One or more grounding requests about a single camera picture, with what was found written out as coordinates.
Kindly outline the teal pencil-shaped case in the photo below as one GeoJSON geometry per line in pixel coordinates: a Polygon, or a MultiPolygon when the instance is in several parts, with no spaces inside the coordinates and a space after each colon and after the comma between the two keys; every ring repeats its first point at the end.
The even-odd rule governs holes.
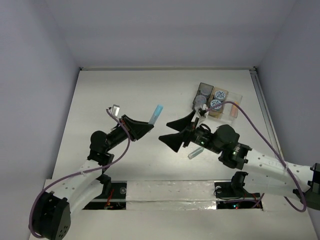
{"type": "Polygon", "coordinates": [[[204,151],[203,147],[198,147],[197,149],[195,149],[191,153],[189,153],[187,157],[189,160],[192,160],[193,158],[195,158],[196,156],[201,154],[203,151],[204,151]]]}

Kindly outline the blue pencil-shaped case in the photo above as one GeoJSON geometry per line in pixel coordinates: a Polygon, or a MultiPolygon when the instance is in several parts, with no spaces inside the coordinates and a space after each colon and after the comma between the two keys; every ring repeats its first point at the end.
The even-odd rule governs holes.
{"type": "Polygon", "coordinates": [[[155,123],[157,122],[158,118],[159,118],[159,114],[153,114],[148,123],[150,125],[155,125],[155,123]]]}

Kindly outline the dark grey plastic bin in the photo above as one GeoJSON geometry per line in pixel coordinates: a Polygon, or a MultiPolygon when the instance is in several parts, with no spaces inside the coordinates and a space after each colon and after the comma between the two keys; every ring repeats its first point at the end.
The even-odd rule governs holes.
{"type": "Polygon", "coordinates": [[[193,98],[192,109],[194,110],[195,107],[206,104],[212,95],[213,90],[213,85],[201,82],[198,86],[195,97],[193,98]]]}

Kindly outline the wooden bin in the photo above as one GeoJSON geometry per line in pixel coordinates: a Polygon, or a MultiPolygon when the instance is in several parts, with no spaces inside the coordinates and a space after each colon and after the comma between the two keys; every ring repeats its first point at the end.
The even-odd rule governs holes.
{"type": "Polygon", "coordinates": [[[210,117],[219,119],[224,112],[223,103],[227,100],[229,92],[223,88],[214,87],[208,100],[208,112],[210,117]]]}

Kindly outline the clear plastic bin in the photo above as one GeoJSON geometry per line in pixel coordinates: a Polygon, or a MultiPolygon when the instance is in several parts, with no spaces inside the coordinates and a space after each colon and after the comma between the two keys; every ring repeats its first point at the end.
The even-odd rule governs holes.
{"type": "MultiPolygon", "coordinates": [[[[243,96],[237,93],[228,92],[225,102],[233,102],[240,106],[243,96]]],[[[237,120],[239,109],[232,103],[225,103],[220,120],[224,123],[232,125],[237,120]]]]}

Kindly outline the orange pencil-shaped case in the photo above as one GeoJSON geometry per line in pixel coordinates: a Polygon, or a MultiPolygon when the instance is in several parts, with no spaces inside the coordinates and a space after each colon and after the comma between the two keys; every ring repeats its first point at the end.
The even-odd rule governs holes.
{"type": "Polygon", "coordinates": [[[232,118],[237,118],[238,117],[238,107],[236,105],[232,105],[229,115],[232,118]]]}

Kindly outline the small blue eraser cap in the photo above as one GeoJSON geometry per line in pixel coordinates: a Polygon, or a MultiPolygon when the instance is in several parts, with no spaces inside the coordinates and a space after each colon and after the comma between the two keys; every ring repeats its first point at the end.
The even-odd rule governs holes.
{"type": "Polygon", "coordinates": [[[159,116],[163,110],[164,106],[161,105],[161,104],[158,104],[157,107],[155,108],[155,111],[154,111],[154,115],[155,116],[159,116]]]}

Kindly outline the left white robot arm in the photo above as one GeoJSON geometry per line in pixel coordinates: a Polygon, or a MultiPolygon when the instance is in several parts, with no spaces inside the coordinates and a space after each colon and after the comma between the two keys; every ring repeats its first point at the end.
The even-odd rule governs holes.
{"type": "Polygon", "coordinates": [[[38,239],[62,240],[73,215],[91,200],[110,194],[111,178],[105,171],[118,162],[110,150],[126,141],[144,137],[154,124],[126,115],[113,117],[117,125],[109,133],[95,131],[90,137],[89,155],[78,172],[64,176],[45,187],[36,197],[29,215],[29,230],[38,239]]]}

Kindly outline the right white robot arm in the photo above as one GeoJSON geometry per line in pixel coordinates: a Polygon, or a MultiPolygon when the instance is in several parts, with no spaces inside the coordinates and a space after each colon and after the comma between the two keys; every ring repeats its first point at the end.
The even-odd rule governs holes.
{"type": "Polygon", "coordinates": [[[240,135],[228,124],[220,125],[215,132],[188,116],[168,122],[167,127],[176,133],[162,135],[158,139],[174,152],[194,143],[218,154],[218,160],[236,172],[230,181],[215,187],[218,198],[225,200],[249,197],[251,194],[271,194],[287,199],[300,200],[311,209],[320,208],[320,165],[305,166],[281,162],[239,142],[240,135]]]}

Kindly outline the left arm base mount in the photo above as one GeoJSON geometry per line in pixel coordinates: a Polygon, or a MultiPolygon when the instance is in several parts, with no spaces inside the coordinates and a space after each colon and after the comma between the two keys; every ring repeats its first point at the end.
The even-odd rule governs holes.
{"type": "Polygon", "coordinates": [[[103,184],[100,195],[91,200],[83,210],[125,210],[127,196],[127,181],[113,181],[103,174],[98,178],[103,184]]]}

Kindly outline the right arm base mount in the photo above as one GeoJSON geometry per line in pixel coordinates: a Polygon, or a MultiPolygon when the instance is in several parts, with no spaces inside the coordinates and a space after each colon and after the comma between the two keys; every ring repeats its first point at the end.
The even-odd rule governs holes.
{"type": "Polygon", "coordinates": [[[213,195],[217,198],[218,210],[263,209],[261,194],[245,190],[245,179],[249,174],[237,171],[231,180],[214,183],[213,195]]]}

